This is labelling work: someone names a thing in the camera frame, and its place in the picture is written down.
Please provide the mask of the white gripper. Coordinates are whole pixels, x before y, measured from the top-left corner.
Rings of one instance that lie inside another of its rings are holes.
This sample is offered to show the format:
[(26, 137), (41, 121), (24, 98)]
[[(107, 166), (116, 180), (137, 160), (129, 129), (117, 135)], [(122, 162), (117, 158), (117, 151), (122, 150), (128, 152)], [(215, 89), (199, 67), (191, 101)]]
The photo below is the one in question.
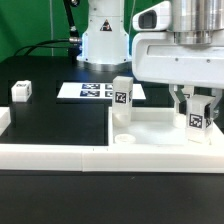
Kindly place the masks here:
[(210, 127), (224, 89), (224, 0), (163, 0), (137, 13), (133, 28), (136, 79), (170, 84), (180, 114), (186, 113), (186, 98), (178, 85), (212, 88), (205, 106)]

